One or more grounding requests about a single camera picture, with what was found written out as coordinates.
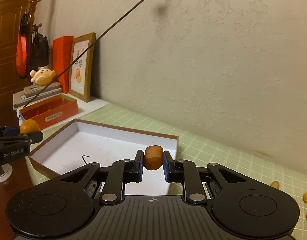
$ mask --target ribbed black surface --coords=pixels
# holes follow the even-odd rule
[[[204,207],[180,196],[126,196],[100,209],[93,221],[62,240],[238,240],[215,224]],[[285,236],[281,240],[292,239]]]

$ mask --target metal screw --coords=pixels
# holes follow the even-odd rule
[[[112,193],[107,193],[102,195],[101,197],[104,201],[114,201],[117,199],[117,195],[116,194],[112,194]]]
[[[192,201],[202,201],[205,199],[205,196],[200,193],[194,193],[189,196]]]

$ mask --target plush toy face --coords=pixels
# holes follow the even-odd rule
[[[46,86],[55,77],[55,71],[48,68],[41,68],[38,72],[32,70],[30,72],[31,82],[36,83],[39,86]]]

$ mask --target wall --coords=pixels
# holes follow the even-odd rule
[[[43,0],[49,41],[139,0]],[[307,173],[307,0],[146,0],[95,48],[92,93]]]

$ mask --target black hook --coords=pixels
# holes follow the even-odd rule
[[[88,156],[88,155],[83,155],[83,156],[82,156],[82,159],[83,159],[83,161],[85,162],[85,164],[88,164],[88,163],[85,161],[84,157],[89,157],[89,158],[91,158],[91,156]]]

